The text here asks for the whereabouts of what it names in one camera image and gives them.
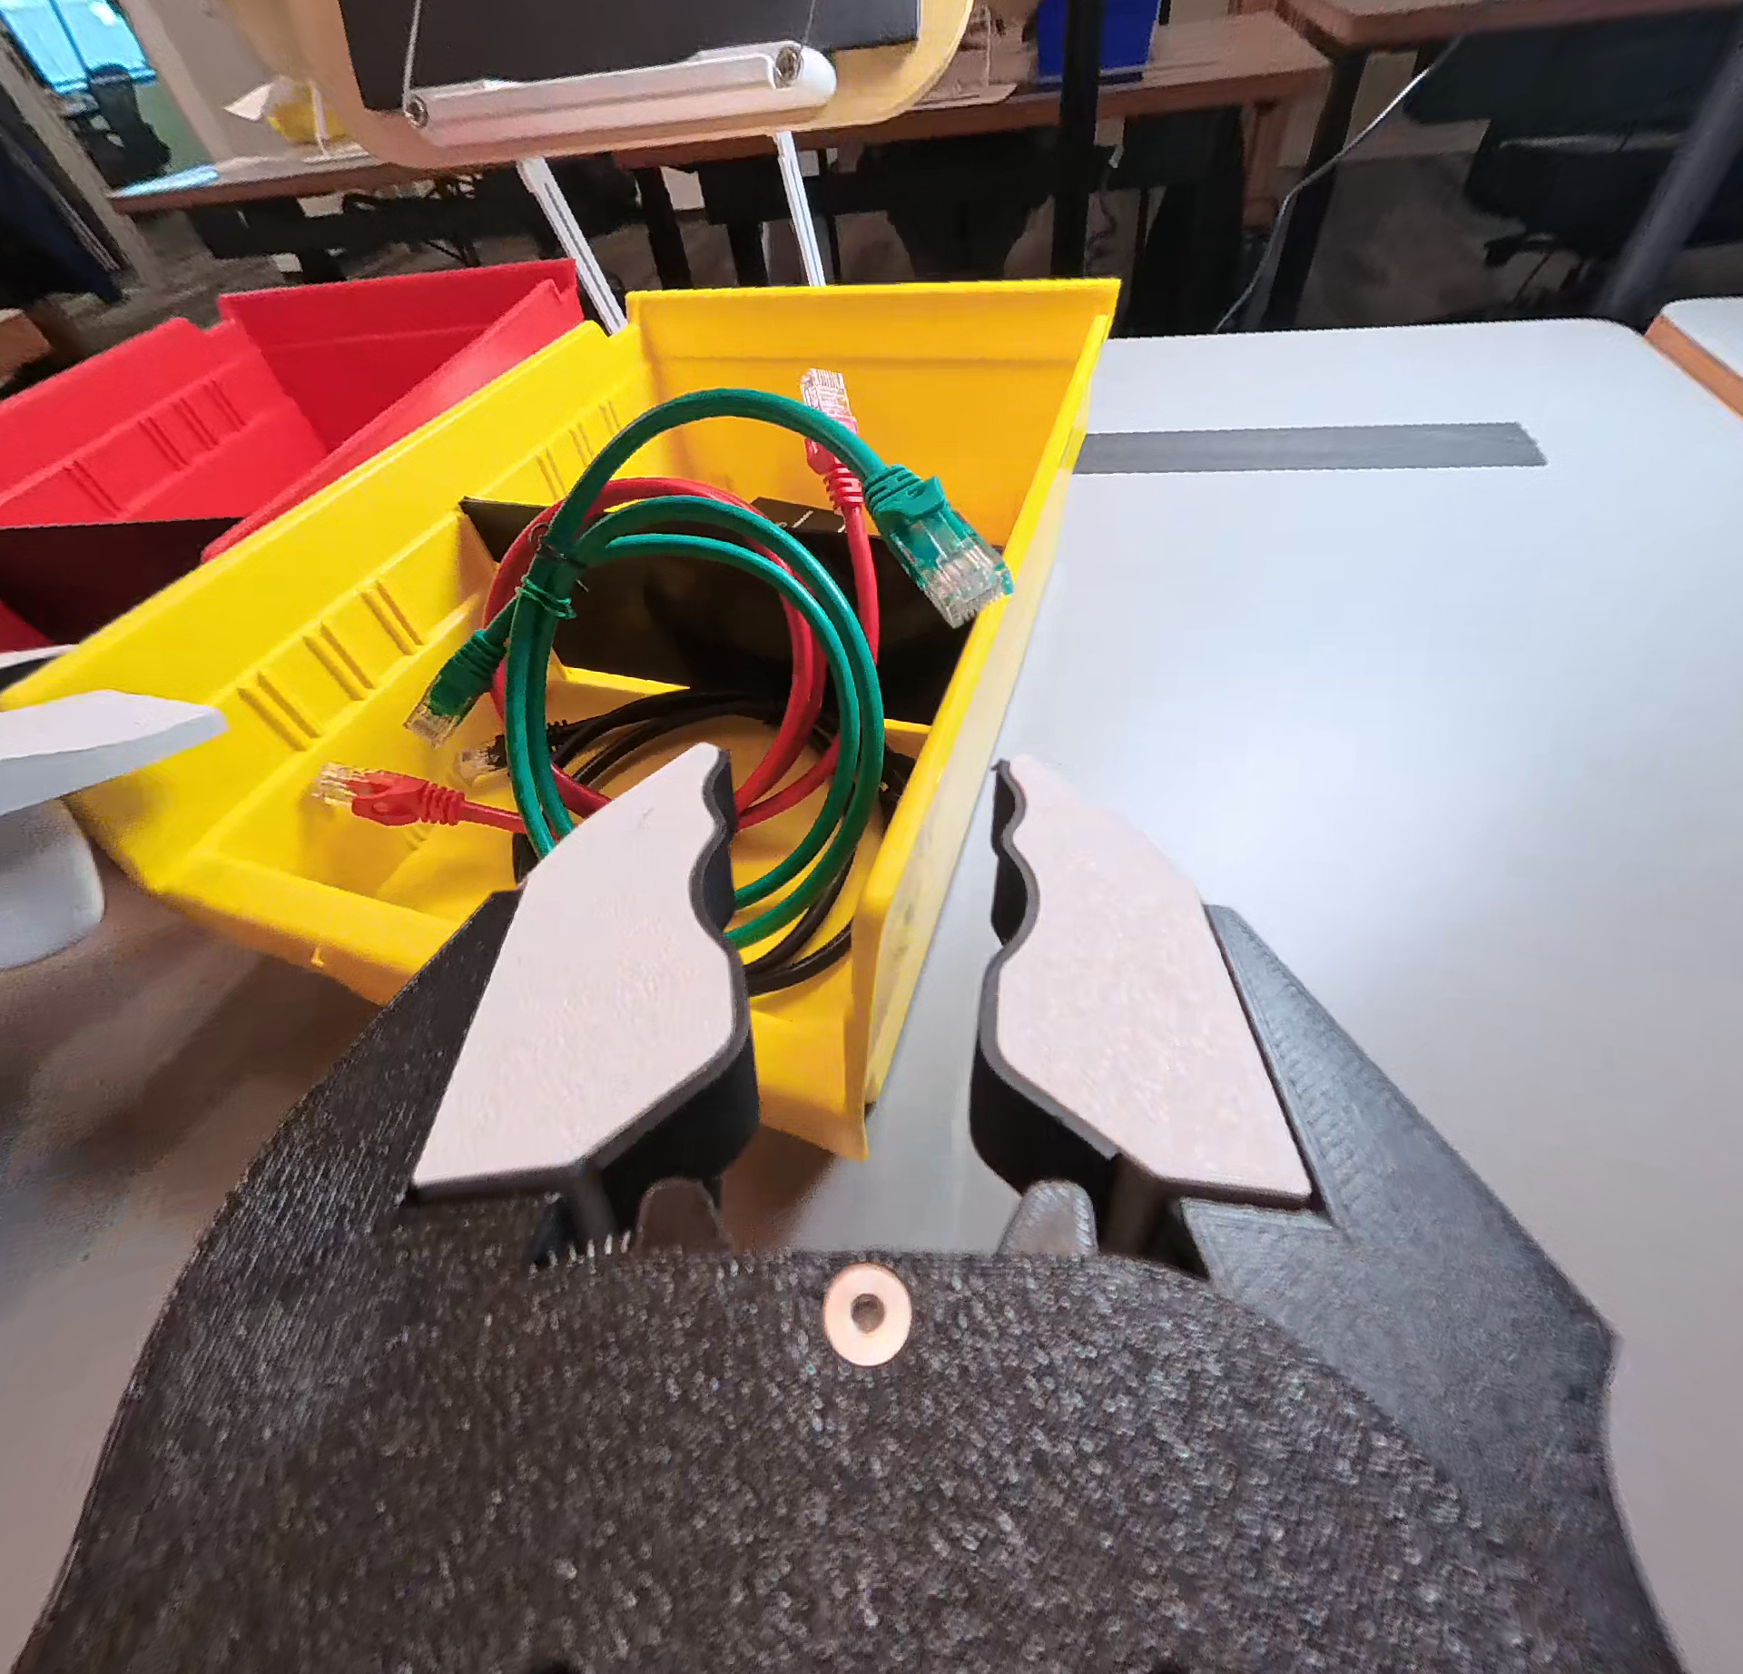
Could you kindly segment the yellow plastic bin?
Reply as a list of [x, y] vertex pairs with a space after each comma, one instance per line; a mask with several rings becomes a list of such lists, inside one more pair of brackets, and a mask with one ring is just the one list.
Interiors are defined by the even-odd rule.
[[388, 828], [318, 801], [325, 764], [458, 779], [500, 721], [440, 748], [405, 727], [497, 571], [464, 499], [543, 509], [629, 422], [713, 387], [796, 396], [839, 371], [860, 437], [940, 478], [1004, 554], [1014, 593], [952, 630], [886, 554], [880, 672], [913, 773], [876, 816], [839, 906], [845, 958], [751, 1001], [763, 1120], [866, 1156], [1057, 554], [1111, 280], [637, 291], [411, 439], [12, 686], [8, 707], [111, 688], [220, 709], [230, 731], [76, 795], [86, 832], [146, 890], [226, 937], [384, 1003], [491, 894], [508, 834]]

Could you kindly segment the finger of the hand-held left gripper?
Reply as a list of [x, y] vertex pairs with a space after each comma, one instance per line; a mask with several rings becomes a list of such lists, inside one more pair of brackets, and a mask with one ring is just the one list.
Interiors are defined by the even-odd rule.
[[92, 789], [228, 731], [218, 707], [119, 690], [4, 709], [2, 808]]

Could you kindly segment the white board stand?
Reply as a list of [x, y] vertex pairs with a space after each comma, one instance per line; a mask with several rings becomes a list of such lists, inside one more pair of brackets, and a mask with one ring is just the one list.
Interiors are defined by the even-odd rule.
[[666, 66], [543, 81], [415, 85], [405, 79], [401, 112], [444, 149], [598, 132], [642, 145], [670, 134], [693, 140], [707, 124], [812, 116], [835, 91], [837, 70], [825, 52], [779, 40], [701, 50]]

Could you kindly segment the red plastic bin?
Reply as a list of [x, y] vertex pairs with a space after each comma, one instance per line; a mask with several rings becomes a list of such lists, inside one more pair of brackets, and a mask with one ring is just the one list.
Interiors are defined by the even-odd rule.
[[4, 400], [2, 530], [234, 519], [203, 562], [584, 317], [567, 258], [224, 295]]

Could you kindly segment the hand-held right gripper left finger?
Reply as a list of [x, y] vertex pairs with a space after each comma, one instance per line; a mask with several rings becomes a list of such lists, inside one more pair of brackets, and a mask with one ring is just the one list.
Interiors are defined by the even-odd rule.
[[557, 1193], [590, 1240], [666, 1180], [718, 1180], [759, 1127], [734, 910], [730, 760], [687, 748], [518, 890], [411, 1170], [419, 1201]]

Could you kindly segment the grey tape strip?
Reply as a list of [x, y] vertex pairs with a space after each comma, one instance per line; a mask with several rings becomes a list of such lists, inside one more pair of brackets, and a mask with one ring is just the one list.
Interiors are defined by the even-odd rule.
[[1082, 443], [1076, 472], [1356, 472], [1547, 462], [1516, 422], [1388, 422], [1102, 431]]

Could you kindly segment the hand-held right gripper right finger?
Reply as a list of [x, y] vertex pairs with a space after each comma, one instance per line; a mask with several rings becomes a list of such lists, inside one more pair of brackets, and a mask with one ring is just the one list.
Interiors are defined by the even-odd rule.
[[993, 845], [969, 1133], [995, 1174], [1069, 1186], [1104, 1250], [1148, 1250], [1179, 1201], [1314, 1205], [1195, 884], [1035, 756], [995, 768]]

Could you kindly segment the black bin divider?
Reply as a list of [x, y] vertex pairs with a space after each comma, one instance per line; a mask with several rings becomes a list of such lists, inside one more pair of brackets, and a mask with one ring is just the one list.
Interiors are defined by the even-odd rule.
[[2, 649], [76, 643], [201, 563], [234, 519], [2, 530]]

